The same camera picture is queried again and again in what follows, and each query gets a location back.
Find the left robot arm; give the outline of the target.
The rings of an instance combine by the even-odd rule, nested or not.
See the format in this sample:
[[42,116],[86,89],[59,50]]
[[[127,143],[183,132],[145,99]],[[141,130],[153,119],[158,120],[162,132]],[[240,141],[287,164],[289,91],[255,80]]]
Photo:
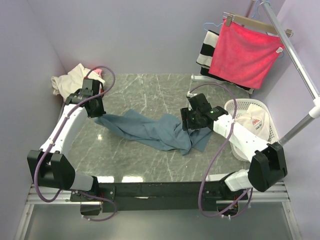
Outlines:
[[31,150],[27,162],[34,185],[59,190],[80,190],[88,201],[96,200],[100,188],[96,177],[76,172],[68,152],[87,118],[105,114],[101,83],[85,78],[82,87],[67,97],[53,132],[38,150]]

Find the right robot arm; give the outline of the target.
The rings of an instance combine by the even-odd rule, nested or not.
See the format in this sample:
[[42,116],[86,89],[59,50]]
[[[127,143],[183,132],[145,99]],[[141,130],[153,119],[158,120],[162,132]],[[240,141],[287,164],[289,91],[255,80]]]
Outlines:
[[226,138],[249,160],[248,170],[230,173],[221,179],[219,193],[230,200],[242,189],[265,192],[288,174],[283,146],[254,135],[221,106],[212,107],[204,94],[188,93],[190,107],[181,108],[183,130],[208,128]]

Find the blue t shirt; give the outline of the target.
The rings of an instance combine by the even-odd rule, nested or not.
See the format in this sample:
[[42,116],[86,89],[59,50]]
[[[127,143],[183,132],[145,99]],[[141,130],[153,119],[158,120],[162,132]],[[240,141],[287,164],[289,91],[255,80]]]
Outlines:
[[184,131],[182,122],[168,113],[155,120],[133,109],[124,115],[104,114],[94,122],[121,138],[160,151],[178,150],[183,156],[188,155],[192,149],[203,152],[212,135],[208,128]]

